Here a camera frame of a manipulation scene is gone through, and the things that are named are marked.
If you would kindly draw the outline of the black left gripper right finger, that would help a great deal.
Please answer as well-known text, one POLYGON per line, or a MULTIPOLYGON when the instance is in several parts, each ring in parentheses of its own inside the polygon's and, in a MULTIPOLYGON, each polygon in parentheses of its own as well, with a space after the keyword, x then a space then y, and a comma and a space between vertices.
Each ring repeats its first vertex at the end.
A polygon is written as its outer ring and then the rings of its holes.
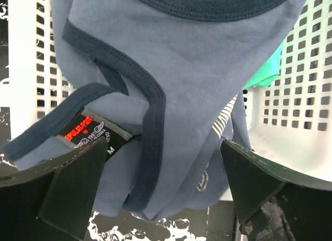
POLYGON ((224 141, 223 163, 248 240, 331 240, 331 182, 224 141))

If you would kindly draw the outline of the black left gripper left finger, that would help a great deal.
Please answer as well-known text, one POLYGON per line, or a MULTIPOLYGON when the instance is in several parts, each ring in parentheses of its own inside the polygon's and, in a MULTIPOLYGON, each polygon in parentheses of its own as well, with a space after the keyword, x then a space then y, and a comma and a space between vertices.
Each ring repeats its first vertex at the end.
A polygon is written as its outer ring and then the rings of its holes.
POLYGON ((83 240, 106 150, 102 137, 1 177, 1 240, 83 240))

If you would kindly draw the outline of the blue-grey tank top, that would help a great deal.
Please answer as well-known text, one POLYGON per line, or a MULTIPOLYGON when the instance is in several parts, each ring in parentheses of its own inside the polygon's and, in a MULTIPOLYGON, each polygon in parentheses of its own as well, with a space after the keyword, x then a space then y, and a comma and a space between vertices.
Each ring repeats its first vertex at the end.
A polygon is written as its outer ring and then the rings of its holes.
POLYGON ((2 152, 25 170, 104 137, 93 210, 158 221, 227 190, 220 146, 249 148, 242 90, 306 0, 50 0, 74 92, 2 152))

